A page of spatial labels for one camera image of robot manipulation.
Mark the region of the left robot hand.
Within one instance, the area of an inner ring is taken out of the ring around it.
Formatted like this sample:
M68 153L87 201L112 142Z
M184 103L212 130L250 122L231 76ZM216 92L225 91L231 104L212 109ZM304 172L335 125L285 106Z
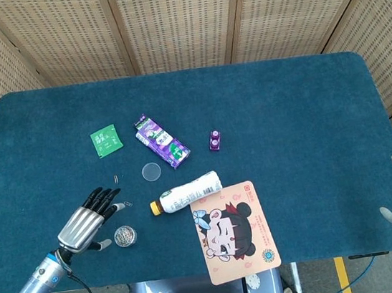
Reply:
M121 192L102 187L89 194L82 205L74 211L57 236L59 247L71 254L84 251L103 251L113 242L110 239L93 241L99 228L116 212L125 208L124 203L114 203L113 199Z

